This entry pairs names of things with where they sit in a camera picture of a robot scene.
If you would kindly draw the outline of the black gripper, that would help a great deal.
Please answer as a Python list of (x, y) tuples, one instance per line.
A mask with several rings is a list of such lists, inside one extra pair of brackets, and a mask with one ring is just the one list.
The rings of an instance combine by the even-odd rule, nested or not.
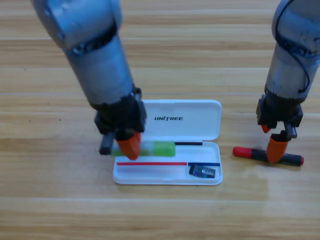
[(99, 153), (115, 154), (118, 147), (121, 155), (136, 160), (140, 155), (141, 134), (145, 131), (147, 112), (142, 100), (142, 90), (133, 91), (113, 104), (95, 104), (94, 122), (102, 135)]
[(284, 98), (273, 93), (263, 94), (256, 108), (257, 124), (267, 134), (277, 127), (278, 122), (284, 123), (284, 130), (270, 136), (266, 156), (270, 163), (281, 160), (287, 150), (288, 143), (297, 137), (296, 128), (303, 118), (301, 103), (303, 98)]

